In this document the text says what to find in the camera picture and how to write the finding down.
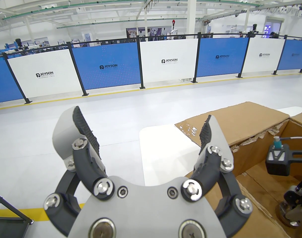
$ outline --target white table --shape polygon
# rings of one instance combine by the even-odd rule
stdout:
[[[279,109],[290,116],[301,107]],[[175,125],[143,128],[139,133],[145,186],[164,184],[193,170],[200,147]]]

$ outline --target yellow floor line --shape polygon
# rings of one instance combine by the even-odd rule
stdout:
[[[299,74],[300,73],[295,73],[295,74],[279,74],[277,76],[299,75]],[[242,78],[230,78],[230,79],[224,79],[224,80],[197,82],[196,84],[207,84],[207,83],[215,83],[215,82],[225,82],[225,81],[232,81],[232,80],[240,80],[240,79],[263,78],[263,77],[275,77],[275,76],[273,76],[273,75],[265,75],[265,76],[251,76],[251,77],[242,77]],[[0,110],[8,109],[8,108],[14,108],[14,107],[20,107],[20,106],[29,106],[29,105],[32,105],[32,104],[47,103],[47,102],[58,102],[58,101],[81,99],[81,98],[94,97],[94,96],[102,96],[102,95],[109,95],[109,94],[138,92],[138,91],[142,91],[142,90],[152,90],[152,89],[161,89],[161,88],[169,88],[169,87],[185,86],[185,85],[196,85],[196,84],[193,84],[193,83],[174,84],[174,85],[165,85],[165,86],[158,86],[158,87],[150,87],[150,88],[145,88],[145,89],[134,89],[134,90],[119,91],[119,92],[110,92],[110,93],[102,93],[102,94],[90,94],[90,95],[87,95],[87,96],[77,96],[77,97],[70,97],[70,98],[56,99],[56,100],[49,100],[49,101],[42,101],[42,102],[32,102],[32,103],[29,103],[29,104],[19,104],[19,105],[0,107]]]
[[[83,208],[83,206],[84,203],[81,203],[79,205],[80,208]],[[46,215],[43,208],[19,209],[19,211],[34,221],[49,221],[49,218]],[[10,211],[9,209],[0,209],[0,217],[18,217],[18,216],[12,211]]]

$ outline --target blue fence panel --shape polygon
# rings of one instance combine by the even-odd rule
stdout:
[[[72,50],[86,90],[140,83],[136,43],[81,47]]]
[[[6,61],[0,57],[0,102],[23,99],[9,71]]]
[[[302,41],[286,40],[278,70],[302,69]]]
[[[202,38],[197,77],[241,71],[248,38]]]

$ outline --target cardboard box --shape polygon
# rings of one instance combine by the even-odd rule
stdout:
[[[214,115],[233,152],[235,176],[265,160],[273,136],[280,136],[289,115],[253,102],[201,114],[176,124],[185,135],[201,145],[199,134],[209,115]]]
[[[279,220],[276,207],[289,187],[302,179],[302,164],[294,164],[289,177],[272,176],[266,171],[265,158],[273,136],[302,136],[302,113],[289,118],[277,110],[245,102],[186,119],[176,126],[200,146],[199,134],[210,114],[217,118],[233,152],[233,173],[241,190],[254,204],[251,217],[235,237],[301,238],[295,229]],[[302,140],[288,140],[286,143],[291,150],[302,150]],[[215,186],[206,198],[213,207],[217,206],[221,198],[219,187]]]
[[[293,136],[302,136],[302,113],[291,117],[281,134],[281,137]],[[282,143],[288,144],[290,150],[302,150],[302,139],[286,140]],[[292,163],[290,175],[302,180],[302,163]]]

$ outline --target green rail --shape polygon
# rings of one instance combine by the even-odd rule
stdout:
[[[187,0],[159,0],[159,1],[187,1]],[[85,5],[97,5],[97,4],[115,4],[115,3],[128,3],[128,2],[146,2],[146,0],[119,0],[119,1],[93,1],[93,2],[85,2],[85,3],[77,3],[77,4],[71,4],[71,5],[62,5],[54,8],[48,8],[48,9],[40,9],[35,11],[30,11],[26,13],[16,14],[9,17],[3,18],[3,20],[13,19],[13,18],[19,18],[24,17],[27,15],[33,15],[36,13],[42,13],[42,12],[50,12],[55,11],[58,9],[68,9],[73,7],[83,7]],[[247,3],[247,2],[238,2],[238,1],[224,1],[224,0],[197,0],[197,2],[218,2],[218,3],[230,3],[230,4],[238,4],[238,5],[248,5],[248,6],[260,6],[256,3]]]
[[[187,18],[159,18],[159,19],[148,19],[148,21],[159,21],[159,20],[186,20]],[[68,26],[62,26],[57,27],[57,29],[64,29],[64,28],[70,28],[70,27],[80,27],[80,26],[88,26],[88,25],[102,25],[102,24],[115,24],[115,23],[127,23],[127,22],[140,22],[144,21],[142,19],[138,20],[124,20],[124,21],[113,21],[113,22],[102,22],[102,23],[92,23],[92,24],[82,24],[82,25],[68,25]]]

